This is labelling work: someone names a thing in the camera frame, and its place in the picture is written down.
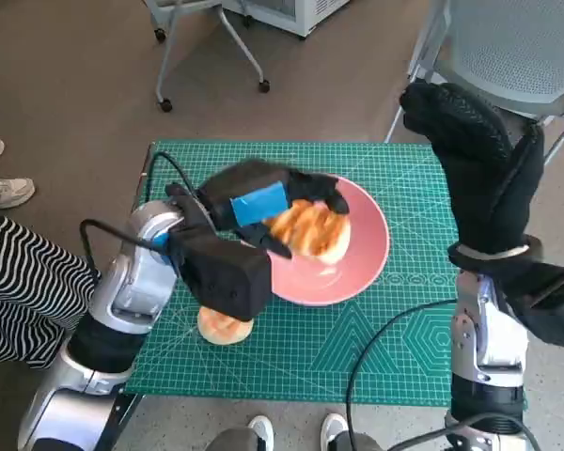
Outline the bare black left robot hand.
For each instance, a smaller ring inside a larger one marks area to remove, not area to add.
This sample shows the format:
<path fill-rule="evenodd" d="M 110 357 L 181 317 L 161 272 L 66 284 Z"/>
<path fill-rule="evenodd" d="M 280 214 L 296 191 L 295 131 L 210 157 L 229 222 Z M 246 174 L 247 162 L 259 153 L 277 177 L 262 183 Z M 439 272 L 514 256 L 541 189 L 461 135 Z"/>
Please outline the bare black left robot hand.
<path fill-rule="evenodd" d="M 207 179 L 196 194 L 216 230 L 232 231 L 255 247 L 290 259 L 289 247 L 262 222 L 288 210 L 295 200 L 322 201 L 335 213 L 347 213 L 349 205 L 337 183 L 337 178 L 327 174 L 248 159 Z"/>

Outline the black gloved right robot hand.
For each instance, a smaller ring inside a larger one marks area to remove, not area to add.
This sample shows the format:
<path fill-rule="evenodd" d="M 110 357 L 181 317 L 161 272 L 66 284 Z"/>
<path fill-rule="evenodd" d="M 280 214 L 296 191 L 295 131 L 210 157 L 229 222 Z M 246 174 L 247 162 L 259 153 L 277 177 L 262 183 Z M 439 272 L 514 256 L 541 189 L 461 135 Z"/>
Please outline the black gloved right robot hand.
<path fill-rule="evenodd" d="M 399 103 L 404 126 L 430 141 L 443 167 L 460 244 L 487 255 L 525 245 L 543 174 L 543 129 L 529 123 L 511 143 L 500 116 L 451 83 L 417 80 Z"/>

